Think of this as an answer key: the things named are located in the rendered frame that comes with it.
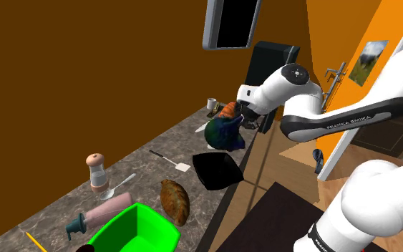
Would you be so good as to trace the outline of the blue green rooster figure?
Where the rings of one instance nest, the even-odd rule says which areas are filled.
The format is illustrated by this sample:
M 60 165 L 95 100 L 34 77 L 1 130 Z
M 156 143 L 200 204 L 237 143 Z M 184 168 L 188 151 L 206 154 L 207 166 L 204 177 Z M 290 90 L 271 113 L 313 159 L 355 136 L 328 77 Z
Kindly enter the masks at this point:
M 210 120 L 204 129 L 206 142 L 216 150 L 232 152 L 244 149 L 246 141 L 239 132 L 242 121 L 242 115 L 234 118 L 216 117 Z

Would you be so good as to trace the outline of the bright green bin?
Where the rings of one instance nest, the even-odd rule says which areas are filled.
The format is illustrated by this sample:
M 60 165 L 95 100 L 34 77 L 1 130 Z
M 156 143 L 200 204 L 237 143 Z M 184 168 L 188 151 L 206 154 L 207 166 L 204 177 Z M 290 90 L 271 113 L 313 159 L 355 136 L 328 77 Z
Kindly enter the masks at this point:
M 174 252 L 179 230 L 151 207 L 135 203 L 112 218 L 90 240 L 95 252 Z

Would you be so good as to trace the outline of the yellow pencil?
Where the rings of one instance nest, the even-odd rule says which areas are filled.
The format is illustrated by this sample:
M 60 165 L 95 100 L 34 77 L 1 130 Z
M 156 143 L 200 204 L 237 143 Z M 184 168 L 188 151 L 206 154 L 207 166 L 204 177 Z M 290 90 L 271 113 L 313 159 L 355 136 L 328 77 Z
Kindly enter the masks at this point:
M 30 233 L 25 232 L 25 234 L 42 252 L 47 252 L 47 250 Z

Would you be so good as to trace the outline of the dark flat book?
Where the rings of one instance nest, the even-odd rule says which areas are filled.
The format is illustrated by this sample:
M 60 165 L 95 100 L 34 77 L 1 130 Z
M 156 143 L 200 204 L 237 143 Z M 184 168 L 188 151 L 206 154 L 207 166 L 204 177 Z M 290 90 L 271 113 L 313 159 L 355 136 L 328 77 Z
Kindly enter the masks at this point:
M 223 109 L 223 106 L 220 103 L 217 103 L 215 107 L 207 114 L 207 117 L 212 118 L 217 113 L 219 113 Z

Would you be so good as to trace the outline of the dark robot stand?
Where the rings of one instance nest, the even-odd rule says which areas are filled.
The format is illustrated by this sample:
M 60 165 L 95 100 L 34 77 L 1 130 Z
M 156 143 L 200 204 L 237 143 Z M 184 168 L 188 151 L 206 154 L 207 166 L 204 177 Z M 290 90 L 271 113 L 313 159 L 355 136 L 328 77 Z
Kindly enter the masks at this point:
M 297 194 L 274 183 L 216 252 L 293 252 L 323 214 Z

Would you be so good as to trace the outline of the landscape wall picture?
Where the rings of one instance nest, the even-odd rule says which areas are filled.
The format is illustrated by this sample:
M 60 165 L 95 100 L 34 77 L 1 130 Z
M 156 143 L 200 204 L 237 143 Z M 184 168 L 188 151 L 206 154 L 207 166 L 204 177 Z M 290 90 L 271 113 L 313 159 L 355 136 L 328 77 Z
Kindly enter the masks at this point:
M 388 40 L 367 42 L 349 75 L 349 79 L 362 87 L 388 42 Z

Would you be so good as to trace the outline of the salt shaker with wooden cap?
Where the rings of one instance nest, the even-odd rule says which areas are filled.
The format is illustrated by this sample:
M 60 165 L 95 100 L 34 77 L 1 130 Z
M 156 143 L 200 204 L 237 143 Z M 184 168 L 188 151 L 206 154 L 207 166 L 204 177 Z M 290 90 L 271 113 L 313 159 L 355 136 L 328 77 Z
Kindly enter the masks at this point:
M 104 169 L 104 155 L 93 153 L 86 159 L 90 172 L 90 187 L 95 193 L 102 193 L 109 187 L 109 180 Z

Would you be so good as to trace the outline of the orange round object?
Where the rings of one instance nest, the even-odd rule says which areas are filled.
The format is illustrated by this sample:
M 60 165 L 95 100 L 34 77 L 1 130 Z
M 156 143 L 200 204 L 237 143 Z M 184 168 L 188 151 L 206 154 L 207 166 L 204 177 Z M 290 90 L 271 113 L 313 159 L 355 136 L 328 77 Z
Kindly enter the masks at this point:
M 229 102 L 219 113 L 222 118 L 234 118 L 236 116 L 236 102 Z

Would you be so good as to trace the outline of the grey framed wall screen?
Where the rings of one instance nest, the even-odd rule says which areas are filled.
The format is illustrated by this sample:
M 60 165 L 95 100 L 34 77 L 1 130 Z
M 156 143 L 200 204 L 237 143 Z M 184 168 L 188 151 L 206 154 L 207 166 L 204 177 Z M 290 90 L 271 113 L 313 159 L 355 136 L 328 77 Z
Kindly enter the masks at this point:
M 262 0 L 208 0 L 204 50 L 251 47 Z

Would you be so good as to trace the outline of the silver spoon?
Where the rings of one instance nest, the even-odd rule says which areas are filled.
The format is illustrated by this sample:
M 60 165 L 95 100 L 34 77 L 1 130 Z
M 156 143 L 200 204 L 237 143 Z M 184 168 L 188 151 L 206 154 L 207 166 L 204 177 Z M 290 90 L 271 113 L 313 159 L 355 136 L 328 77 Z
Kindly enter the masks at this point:
M 101 200 L 108 200 L 108 199 L 110 199 L 110 198 L 114 195 L 114 193 L 115 193 L 115 191 L 116 191 L 116 189 L 117 189 L 118 187 L 120 187 L 121 185 L 127 183 L 128 181 L 130 181 L 131 179 L 133 179 L 135 176 L 136 176 L 136 174 L 133 173 L 133 174 L 131 174 L 128 178 L 125 178 L 121 183 L 119 183 L 118 185 L 116 185 L 114 188 L 109 189 L 109 190 L 103 192 L 103 193 L 101 194 L 101 196 L 100 196 L 100 199 L 101 199 Z

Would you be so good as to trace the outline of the pink bottle with teal cap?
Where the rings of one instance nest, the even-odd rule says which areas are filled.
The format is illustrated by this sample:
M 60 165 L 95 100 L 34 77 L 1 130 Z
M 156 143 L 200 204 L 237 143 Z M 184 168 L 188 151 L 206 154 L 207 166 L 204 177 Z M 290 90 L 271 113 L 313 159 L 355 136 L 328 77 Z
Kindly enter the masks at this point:
M 66 225 L 66 233 L 68 240 L 71 240 L 72 233 L 86 233 L 88 228 L 96 228 L 103 226 L 129 208 L 134 203 L 130 193 L 123 193 L 116 197 L 110 198 L 103 204 L 89 210 L 86 213 L 79 213 L 78 216 Z

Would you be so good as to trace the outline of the brown baked pastry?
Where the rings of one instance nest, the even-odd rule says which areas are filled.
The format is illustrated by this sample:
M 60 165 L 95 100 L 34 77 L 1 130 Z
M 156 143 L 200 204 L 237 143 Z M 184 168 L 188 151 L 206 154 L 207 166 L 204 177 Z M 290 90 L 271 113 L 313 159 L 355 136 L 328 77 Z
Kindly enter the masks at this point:
M 161 182 L 160 202 L 166 214 L 176 226 L 184 226 L 190 215 L 190 199 L 182 185 L 173 180 Z

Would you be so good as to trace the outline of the dark blue small object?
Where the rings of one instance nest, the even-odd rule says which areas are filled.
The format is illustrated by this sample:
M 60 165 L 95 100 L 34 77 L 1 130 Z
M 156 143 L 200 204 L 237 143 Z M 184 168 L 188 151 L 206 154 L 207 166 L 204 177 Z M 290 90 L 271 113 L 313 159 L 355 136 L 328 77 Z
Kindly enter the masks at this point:
M 324 156 L 320 149 L 315 149 L 312 152 L 313 158 L 316 161 L 315 173 L 319 174 L 324 166 Z

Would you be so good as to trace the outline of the black square plate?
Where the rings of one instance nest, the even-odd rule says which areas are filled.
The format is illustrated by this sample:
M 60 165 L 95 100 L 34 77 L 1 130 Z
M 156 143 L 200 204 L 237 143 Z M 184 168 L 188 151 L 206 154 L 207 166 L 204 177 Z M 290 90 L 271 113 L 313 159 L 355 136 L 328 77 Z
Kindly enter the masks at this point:
M 243 173 L 226 152 L 205 152 L 193 156 L 193 166 L 207 190 L 222 190 L 244 180 Z

